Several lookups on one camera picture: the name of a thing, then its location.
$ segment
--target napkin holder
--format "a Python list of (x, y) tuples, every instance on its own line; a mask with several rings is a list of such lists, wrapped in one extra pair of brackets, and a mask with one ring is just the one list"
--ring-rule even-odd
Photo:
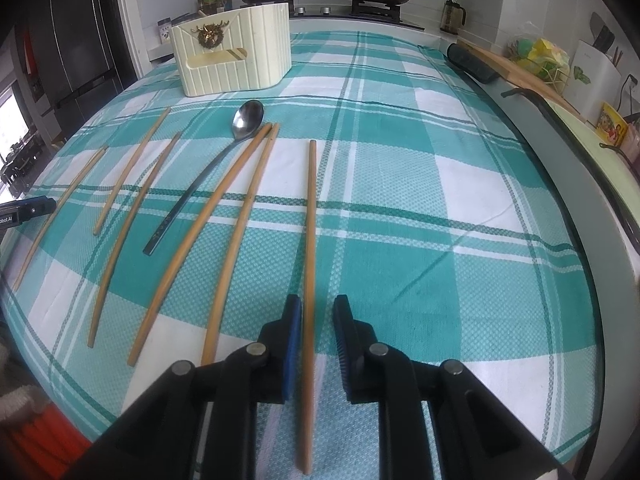
[(291, 68), (289, 5), (245, 7), (180, 23), (172, 27), (171, 41), (189, 97), (268, 88)]

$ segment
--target teal plaid tablecloth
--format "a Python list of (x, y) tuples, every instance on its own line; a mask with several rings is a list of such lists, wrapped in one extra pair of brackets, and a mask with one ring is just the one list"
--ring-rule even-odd
[[(594, 303), (561, 206), (529, 148), (445, 63), (387, 36), (292, 37), (293, 67), (273, 88), (186, 98), (163, 65), (98, 112), (30, 195), (62, 195), (91, 154), (109, 149), (47, 232), (11, 290), (44, 219), (5, 239), (1, 301), (51, 398), (95, 439), (171, 362), (198, 362), (232, 226), (258, 153), (223, 198), (162, 305), (136, 368), (126, 364), (172, 254), (231, 157), (207, 179), (152, 257), (142, 247), (181, 192), (230, 141), (230, 120), (258, 98), (282, 124), (244, 235), (218, 356), (257, 337), (301, 292), (308, 140), (318, 140), (315, 478), (377, 478), (377, 407), (342, 390), (330, 307), (413, 359), (464, 361), (561, 460), (593, 429), (600, 402)], [(129, 175), (100, 236), (92, 227), (124, 164), (172, 111)], [(109, 252), (145, 175), (182, 138), (133, 222), (95, 347), (91, 310)], [(258, 478), (289, 478), (295, 406), (258, 410)]]

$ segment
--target wooden cutting board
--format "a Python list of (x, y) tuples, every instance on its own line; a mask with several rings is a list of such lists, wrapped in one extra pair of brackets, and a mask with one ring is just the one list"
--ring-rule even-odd
[(539, 79), (531, 72), (524, 70), (523, 67), (516, 65), (500, 54), (495, 54), (490, 50), (474, 45), (473, 43), (469, 43), (462, 38), (458, 38), (456, 43), (471, 52), (478, 59), (487, 63), (488, 66), (493, 68), (509, 83), (538, 92), (542, 97), (559, 104), (562, 108), (573, 114), (583, 123), (586, 122), (584, 117), (582, 117), (574, 107), (562, 98), (558, 92), (545, 84), (542, 79)]

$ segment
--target metal spoon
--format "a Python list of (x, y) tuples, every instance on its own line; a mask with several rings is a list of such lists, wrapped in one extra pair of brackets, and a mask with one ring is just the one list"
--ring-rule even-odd
[(187, 190), (178, 199), (178, 202), (172, 207), (171, 211), (164, 217), (156, 232), (153, 233), (149, 241), (146, 243), (143, 253), (151, 255), (156, 248), (156, 245), (161, 240), (162, 236), (172, 224), (175, 217), (178, 216), (180, 210), (187, 203), (187, 200), (191, 197), (194, 191), (198, 189), (200, 184), (209, 176), (209, 173), (222, 161), (223, 158), (234, 149), (240, 142), (255, 137), (255, 134), (262, 123), (264, 117), (264, 107), (260, 101), (251, 99), (245, 102), (234, 115), (234, 120), (231, 124), (231, 131), (234, 134), (234, 140), (228, 146), (226, 146), (215, 158), (207, 164), (204, 170), (195, 178)]

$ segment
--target wooden chopstick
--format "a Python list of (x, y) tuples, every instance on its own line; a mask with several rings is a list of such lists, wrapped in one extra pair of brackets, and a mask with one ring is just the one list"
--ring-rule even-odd
[(129, 159), (126, 167), (124, 168), (124, 170), (122, 170), (122, 174), (118, 178), (118, 181), (116, 182), (115, 186), (113, 186), (111, 193), (109, 193), (109, 197), (107, 199), (107, 202), (105, 202), (102, 211), (100, 212), (100, 216), (98, 216), (98, 221), (95, 223), (94, 227), (94, 236), (97, 236), (100, 233), (102, 224), (104, 224), (104, 221), (107, 219), (107, 215), (109, 214), (111, 206), (113, 205), (113, 202), (116, 200), (116, 197), (118, 196), (118, 193), (122, 188), (122, 184), (124, 184), (125, 179), (129, 176), (131, 169), (136, 165), (136, 162), (140, 158), (140, 155), (142, 155), (142, 151), (145, 149), (145, 146), (149, 142), (149, 139), (151, 139), (153, 134), (160, 127), (160, 124), (162, 124), (162, 121), (164, 121), (164, 118), (167, 117), (170, 111), (171, 107), (167, 107), (164, 112), (162, 112), (162, 114), (156, 119), (156, 122), (153, 124), (153, 126), (151, 126), (149, 131), (146, 133), (145, 137), (142, 139), (142, 142), (140, 142), (140, 144), (136, 148), (136, 151), (133, 152), (133, 155), (131, 155), (131, 158)]
[(86, 174), (89, 173), (89, 171), (91, 171), (91, 168), (96, 165), (96, 163), (100, 160), (100, 158), (104, 155), (106, 151), (107, 151), (107, 147), (103, 146), (97, 152), (95, 152), (92, 155), (92, 157), (89, 159), (89, 161), (84, 165), (84, 168), (80, 170), (80, 173), (76, 175), (76, 177), (71, 181), (71, 184), (69, 184), (65, 192), (59, 198), (58, 203), (56, 204), (56, 210), (53, 213), (51, 213), (47, 218), (46, 222), (42, 224), (42, 227), (38, 231), (38, 235), (33, 241), (33, 244), (31, 244), (31, 248), (27, 253), (27, 257), (24, 259), (24, 263), (22, 264), (20, 273), (18, 273), (18, 277), (15, 279), (14, 290), (18, 290), (18, 288), (20, 287), (20, 284), (22, 283), (22, 279), (24, 277), (24, 273), (27, 272), (27, 267), (29, 267), (29, 264), (31, 263), (31, 259), (33, 258), (33, 255), (35, 254), (36, 249), (38, 248), (38, 245), (42, 240), (42, 237), (45, 235), (45, 233), (47, 232), (47, 229), (49, 229), (49, 226), (52, 224), (52, 222), (56, 219), (56, 216), (60, 212), (60, 209), (62, 209), (62, 206), (65, 205), (66, 200), (76, 190), (76, 187), (78, 187), (78, 185), (86, 177)]
[(258, 134), (245, 148), (244, 152), (241, 153), (241, 155), (233, 163), (226, 175), (222, 178), (220, 184), (218, 184), (216, 190), (209, 197), (209, 200), (207, 200), (207, 203), (200, 211), (198, 217), (191, 225), (187, 234), (184, 235), (180, 246), (178, 247), (177, 251), (175, 251), (174, 257), (172, 258), (169, 266), (166, 268), (164, 275), (162, 276), (162, 279), (160, 280), (158, 288), (156, 289), (156, 293), (154, 294), (153, 299), (151, 300), (151, 304), (149, 304), (149, 308), (146, 310), (145, 317), (140, 324), (138, 334), (136, 335), (136, 339), (133, 342), (131, 351), (129, 352), (129, 358), (127, 359), (127, 364), (129, 366), (136, 365), (138, 357), (140, 357), (142, 347), (145, 344), (146, 338), (148, 337), (149, 332), (151, 332), (151, 327), (153, 326), (154, 321), (158, 316), (160, 306), (162, 305), (164, 298), (169, 292), (169, 289), (173, 285), (174, 279), (178, 275), (178, 271), (187, 258), (187, 254), (189, 254), (189, 251), (191, 250), (193, 243), (196, 241), (196, 238), (200, 234), (200, 231), (202, 231), (202, 228), (207, 223), (207, 220), (211, 216), (211, 213), (213, 213), (213, 210), (218, 205), (218, 202), (220, 202), (220, 199), (222, 198), (230, 184), (233, 182), (236, 176), (238, 176), (238, 173), (240, 173), (240, 170), (242, 170), (246, 162), (249, 160), (249, 157), (254, 154), (254, 151), (258, 148), (258, 145), (260, 145), (260, 142), (262, 142), (262, 140), (270, 130), (271, 123), (266, 123), (261, 128)]
[(124, 240), (126, 240), (127, 234), (129, 234), (129, 229), (131, 228), (131, 224), (133, 224), (133, 219), (135, 218), (138, 212), (138, 209), (140, 209), (140, 205), (142, 204), (142, 201), (144, 200), (147, 192), (149, 191), (149, 188), (151, 187), (154, 180), (156, 179), (156, 176), (158, 176), (158, 173), (162, 168), (162, 165), (164, 164), (166, 158), (169, 156), (169, 153), (171, 152), (171, 150), (174, 148), (175, 143), (178, 142), (178, 139), (180, 139), (181, 135), (182, 135), (182, 132), (176, 133), (174, 135), (174, 138), (171, 139), (171, 141), (165, 147), (165, 149), (162, 150), (162, 153), (160, 153), (160, 157), (158, 157), (158, 160), (154, 164), (151, 172), (149, 173), (148, 177), (145, 180), (145, 183), (142, 185), (142, 188), (140, 188), (140, 192), (138, 193), (138, 196), (136, 197), (133, 205), (131, 206), (129, 213), (125, 218), (124, 224), (122, 224), (122, 228), (120, 229), (120, 234), (118, 235), (116, 243), (113, 247), (113, 251), (111, 251), (109, 260), (107, 261), (107, 267), (104, 269), (104, 273), (102, 274), (102, 279), (100, 280), (100, 289), (98, 290), (98, 296), (96, 297), (96, 300), (95, 300), (94, 314), (91, 319), (91, 326), (89, 327), (89, 338), (87, 340), (87, 346), (89, 348), (94, 347), (95, 335), (98, 332), (98, 323), (100, 323), (100, 315), (102, 314), (104, 300), (107, 297), (107, 291), (109, 290), (109, 284), (111, 283), (113, 270), (115, 269), (116, 263), (118, 261), (118, 257), (120, 256), (120, 251), (122, 250), (122, 245), (124, 244)]
[(311, 474), (314, 444), (314, 316), (316, 306), (316, 142), (309, 142), (306, 181), (305, 290), (302, 315), (300, 469)]
[(209, 321), (207, 322), (207, 334), (204, 338), (204, 347), (202, 349), (200, 366), (211, 364), (216, 359), (220, 322), (222, 321), (222, 313), (225, 309), (226, 295), (229, 292), (229, 286), (231, 284), (231, 276), (234, 273), (234, 267), (236, 266), (236, 260), (238, 259), (242, 236), (244, 235), (244, 230), (246, 229), (247, 222), (249, 221), (249, 215), (251, 214), (251, 208), (254, 205), (255, 195), (258, 193), (258, 187), (260, 186), (260, 181), (264, 174), (264, 168), (269, 160), (269, 155), (271, 155), (273, 143), (278, 136), (279, 130), (280, 125), (278, 123), (274, 124), (271, 129), (271, 133), (267, 138), (267, 142), (264, 145), (262, 154), (260, 155), (260, 160), (258, 160), (258, 165), (255, 167), (254, 176), (249, 184), (249, 189), (244, 196), (244, 202), (242, 202), (242, 208), (238, 214), (236, 227), (231, 235), (229, 247), (226, 250), (225, 261), (222, 265), (222, 270), (220, 270), (218, 286), (216, 287), (216, 293), (211, 305)]

